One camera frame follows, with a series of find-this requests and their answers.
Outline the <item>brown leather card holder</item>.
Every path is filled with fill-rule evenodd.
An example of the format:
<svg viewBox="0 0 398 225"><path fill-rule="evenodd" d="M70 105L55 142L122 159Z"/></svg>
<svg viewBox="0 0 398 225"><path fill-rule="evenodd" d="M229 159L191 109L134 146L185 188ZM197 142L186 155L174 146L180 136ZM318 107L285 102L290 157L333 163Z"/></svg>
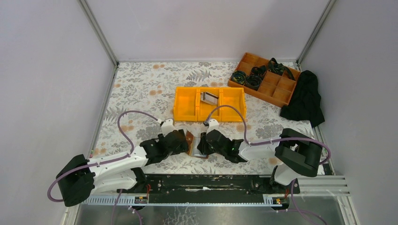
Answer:
<svg viewBox="0 0 398 225"><path fill-rule="evenodd" d="M208 158L208 155L202 154L198 149L198 144L200 142L199 137L194 136L190 131L186 131L186 141L189 145L189 149L186 154L195 158Z"/></svg>

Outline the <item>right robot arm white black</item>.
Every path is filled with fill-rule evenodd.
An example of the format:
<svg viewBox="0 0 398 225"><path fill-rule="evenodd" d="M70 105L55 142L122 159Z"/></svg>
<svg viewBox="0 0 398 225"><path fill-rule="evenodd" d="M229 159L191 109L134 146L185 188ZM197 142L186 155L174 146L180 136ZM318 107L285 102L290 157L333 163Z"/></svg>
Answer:
<svg viewBox="0 0 398 225"><path fill-rule="evenodd" d="M276 139L250 144L243 139L229 139L214 129L201 134L196 149L202 155L222 155L235 164L276 157L282 164L274 168L271 180L284 186L299 176L316 177L322 152L319 142L291 128L285 128Z"/></svg>

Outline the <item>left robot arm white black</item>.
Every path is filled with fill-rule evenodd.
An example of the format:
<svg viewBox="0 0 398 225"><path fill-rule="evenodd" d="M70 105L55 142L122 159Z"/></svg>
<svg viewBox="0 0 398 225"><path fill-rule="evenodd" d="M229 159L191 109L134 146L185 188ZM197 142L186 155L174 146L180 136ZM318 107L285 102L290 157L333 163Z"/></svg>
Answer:
<svg viewBox="0 0 398 225"><path fill-rule="evenodd" d="M119 189L139 191L146 185L143 167L187 152L188 148L185 132L180 129L143 141L132 153L91 159L82 154L74 156L56 175L62 196L60 201L71 207L95 193Z"/></svg>

